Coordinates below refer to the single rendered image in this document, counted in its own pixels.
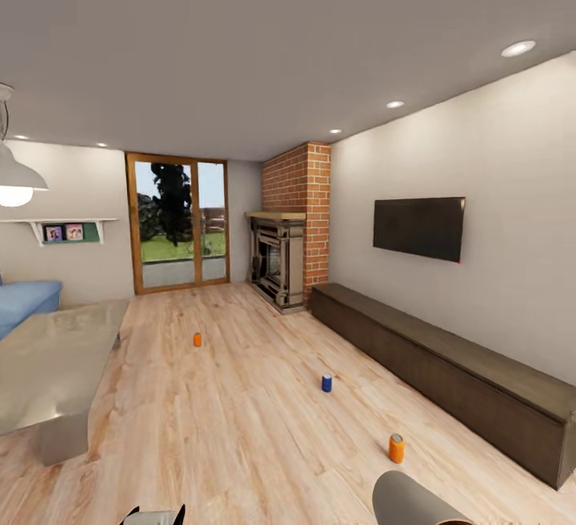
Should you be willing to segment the trash can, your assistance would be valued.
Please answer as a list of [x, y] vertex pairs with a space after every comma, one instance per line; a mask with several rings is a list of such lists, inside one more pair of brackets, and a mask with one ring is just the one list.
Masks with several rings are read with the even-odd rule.
[[378, 525], [477, 525], [402, 471], [378, 478], [372, 507]]

